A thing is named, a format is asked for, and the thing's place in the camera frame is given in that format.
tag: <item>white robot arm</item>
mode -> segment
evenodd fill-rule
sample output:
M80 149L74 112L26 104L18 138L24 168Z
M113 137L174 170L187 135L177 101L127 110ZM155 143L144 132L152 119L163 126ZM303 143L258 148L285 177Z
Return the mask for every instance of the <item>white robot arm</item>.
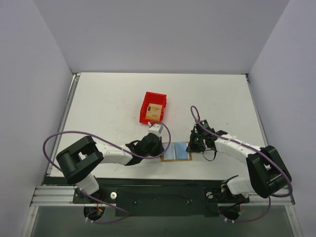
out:
M291 180L288 170L274 147L253 146L222 130L215 132L213 128L209 127L207 121L203 120L196 124L191 131L187 152L204 152L206 147L214 150L214 155L221 152L247 165L249 177L235 176L225 182L225 187L233 196L257 193L259 196L267 198L287 184L284 176L256 151L269 157Z
M131 151L140 156L156 156L163 152L160 134L163 126L149 124L148 135L141 141L120 145L121 149L111 145L95 142L91 137L83 137L57 155L57 161L69 184L75 184L87 194L93 194L99 190L99 184L91 171L102 163L114 163L121 165L134 165L142 161L124 152Z

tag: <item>white tabletop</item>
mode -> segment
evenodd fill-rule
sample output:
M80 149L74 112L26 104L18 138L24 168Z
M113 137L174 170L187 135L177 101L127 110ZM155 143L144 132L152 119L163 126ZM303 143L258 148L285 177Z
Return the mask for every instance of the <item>white tabletop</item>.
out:
M80 130L99 135L118 145L140 140L147 126L139 123L146 91L167 95L163 122L172 142L189 141L194 120L190 106L199 109L209 125L236 135L247 143L264 146L263 135L244 75L82 73L64 130ZM162 132L167 142L167 132ZM65 134L58 151L82 136ZM205 156L212 158L212 152ZM248 176L247 167L224 154L206 161L193 154L192 161L161 162L143 160L134 166L101 164L93 170L97 178L202 179L225 180ZM52 177L63 174L56 168Z

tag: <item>purple cable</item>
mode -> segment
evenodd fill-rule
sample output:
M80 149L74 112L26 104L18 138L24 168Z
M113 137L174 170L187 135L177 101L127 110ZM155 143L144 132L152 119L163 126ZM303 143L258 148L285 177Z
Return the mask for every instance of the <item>purple cable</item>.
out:
M90 198L90 199L92 199L92 200L94 200L94 201L97 201L97 202L99 202L99 203L105 204L105 205L107 205L107 206L113 207L113 208L116 209L116 210L119 210L119 211L122 211L122 212L125 212L125 213L126 213L126 216L120 217L120 218L118 218L118 219L116 219L116 220L112 220L112 221L92 221L92 220L90 220L90 221L92 221L92 223L95 223L95 224L112 224L112 223L115 223L115 222L124 220L124 219L126 219L127 217L130 216L130 214L128 213L128 211L126 211L126 210L124 210L124 209L122 209L122 208L120 208L120 207L118 207L118 206L114 206L113 204L107 203L107 202L105 202L105 201L101 201L101 200L99 200L99 199L97 199L97 198L95 198L95 197L93 197L93 196L87 194L87 193L86 193L84 190L82 190L82 189L80 189L80 191L81 191L86 197L88 197L88 198ZM97 210L89 212L89 213L87 214L87 218L89 218L89 216L90 216L92 213L94 213L94 212L97 212Z
M227 221L229 221L229 222L233 222L233 223L235 223L235 222L252 222L252 221L257 221L257 220L259 220L259 219L261 219L262 217L264 217L264 216L266 216L267 214L268 214L268 212L270 211L270 208L271 208L271 198L270 197L268 197L268 199L269 199L269 205L268 205L268 208L267 208L267 210L264 212L264 213L262 213L260 216L258 216L258 217L256 217L256 218L253 218L253 219L247 219L247 220L235 220L235 221L233 221L233 220L230 220L230 219L228 219L228 218L226 218L225 216L225 220L227 220Z
M134 154L134 153L131 152L131 151L122 149L122 147L119 147L118 145L115 145L114 143L109 142L109 141L103 139L102 137L99 137L99 136L94 135L94 134L92 134L92 133L81 132L81 131L63 131L63 132L57 132L57 133L55 133L55 134L53 134L53 135L50 135L50 136L47 137L47 138L45 139L45 141L43 142L43 147L42 147L43 153L44 153L45 158L48 160L48 162L49 162L51 165L53 165L56 169L58 169L59 171L61 171L61 169L60 169L56 164L54 164L54 162L49 158L48 154L46 153L46 143L47 143L51 138L53 138L53 137L55 137L55 136L58 136L58 135L61 135L61 134L67 134L67 133L76 133L76 134L83 134L83 135L87 135L87 136L94 137L94 138L96 138L96 139L99 139L99 140L102 141L102 142L105 142L105 143L107 143L107 144L109 144L109 145L111 145L111 146L113 146L113 147L115 147L115 148L117 148L117 149L120 149L120 150L122 150L122 151L124 151L124 152L126 152L126 153L128 153L128 154L130 154L130 155L132 155L132 156L135 156L135 157L138 157L138 158L141 158L141 159L156 159L156 158L161 157L161 156L168 150L168 148L169 148L169 146L170 146L170 143L171 143L171 133L170 133L169 128L168 128L163 122L156 121L156 120L153 120L153 121L151 121L151 122L159 123L159 124L161 124L162 126L164 126L164 127L166 128L167 132L168 132L168 135L169 135L169 141L168 141L167 147L164 149L164 151L163 151L161 154L159 154L158 156L155 156L155 157L142 157L142 156L140 156L140 155Z
M193 109L196 110L197 116L199 117L198 109L197 109L194 105L192 105L192 106L191 106L191 114L192 114L194 120L196 121L196 123L197 123L203 130L205 130L206 132L210 133L211 135L213 135L213 136L215 136L215 137L218 137L218 138L223 139L223 140L226 140L226 141L228 140L228 138L219 136L219 135L217 135L216 133L211 132L211 131L207 130L204 126L202 126L202 124L200 124L200 122L198 121L198 119L195 117L194 112L193 112ZM246 147L246 148L248 148L248 149L251 149L251 150L253 150L254 152L257 152L257 153L260 154L263 158L265 158L275 169L277 169L278 172L280 172L280 173L283 175L283 177L285 178L285 180L286 180L286 182L287 182L287 185L288 185L288 187L289 187L289 189L290 189L290 190L289 190L289 193L287 193L287 194L282 194L282 195L271 195L271 196L277 197L277 198L285 198L285 197L288 197L288 196L291 196L291 195L292 195L292 193L293 193L293 187L292 187L291 181L290 181L289 178L286 176L286 174L283 172L283 170L281 170L281 168L278 167L278 165L277 165L276 163L274 163L269 157L267 157L267 156L266 156L264 153L262 153L260 150L257 150L257 149L255 149L255 148L249 146L249 145L243 144L243 143L241 143L241 142L239 142L239 141L236 141L236 140L234 140L234 139L231 139L230 141L231 141L231 142L234 142L234 143L236 143L236 144L238 144L238 145L241 145L241 146L243 146L243 147Z

